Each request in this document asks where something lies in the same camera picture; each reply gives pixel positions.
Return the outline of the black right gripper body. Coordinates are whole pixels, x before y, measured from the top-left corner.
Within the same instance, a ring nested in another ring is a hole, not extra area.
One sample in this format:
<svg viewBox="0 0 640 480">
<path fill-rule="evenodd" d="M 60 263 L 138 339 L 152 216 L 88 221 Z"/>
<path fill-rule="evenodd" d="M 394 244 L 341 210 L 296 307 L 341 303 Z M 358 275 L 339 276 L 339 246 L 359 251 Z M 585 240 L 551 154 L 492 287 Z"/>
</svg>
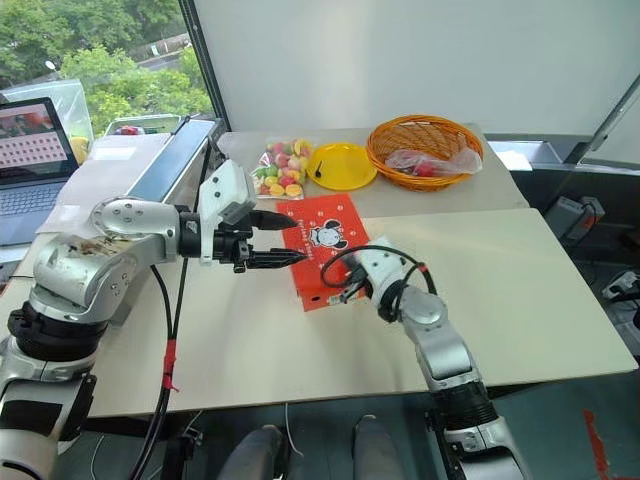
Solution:
<svg viewBox="0 0 640 480">
<path fill-rule="evenodd" d="M 372 297 L 373 287 L 368 280 L 368 274 L 360 260 L 355 254 L 350 254 L 346 257 L 345 265 L 348 267 L 345 300 L 348 301 L 358 295 L 370 299 Z"/>
</svg>

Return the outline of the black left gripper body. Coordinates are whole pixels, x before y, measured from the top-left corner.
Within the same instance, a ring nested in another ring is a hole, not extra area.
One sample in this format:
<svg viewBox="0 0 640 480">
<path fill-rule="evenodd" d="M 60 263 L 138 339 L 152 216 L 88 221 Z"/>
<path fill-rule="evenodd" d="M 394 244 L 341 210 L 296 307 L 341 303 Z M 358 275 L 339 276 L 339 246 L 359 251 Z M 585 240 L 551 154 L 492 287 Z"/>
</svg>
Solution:
<svg viewBox="0 0 640 480">
<path fill-rule="evenodd" d="M 250 256 L 248 240 L 252 236 L 250 225 L 221 223 L 214 232 L 213 260 L 231 265 L 234 273 L 244 273 Z"/>
</svg>

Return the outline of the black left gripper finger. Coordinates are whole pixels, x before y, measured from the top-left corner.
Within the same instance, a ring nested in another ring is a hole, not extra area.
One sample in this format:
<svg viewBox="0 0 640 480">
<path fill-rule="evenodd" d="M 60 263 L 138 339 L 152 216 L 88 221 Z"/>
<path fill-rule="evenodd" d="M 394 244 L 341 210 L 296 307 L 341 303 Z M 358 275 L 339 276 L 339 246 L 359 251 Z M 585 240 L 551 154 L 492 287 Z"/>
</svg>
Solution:
<svg viewBox="0 0 640 480">
<path fill-rule="evenodd" d="M 268 251 L 252 250 L 247 259 L 248 269 L 280 269 L 307 259 L 305 253 L 285 248 Z"/>
<path fill-rule="evenodd" d="M 249 214 L 251 225 L 261 231 L 280 231 L 297 226 L 288 215 L 265 210 L 253 210 Z"/>
</svg>

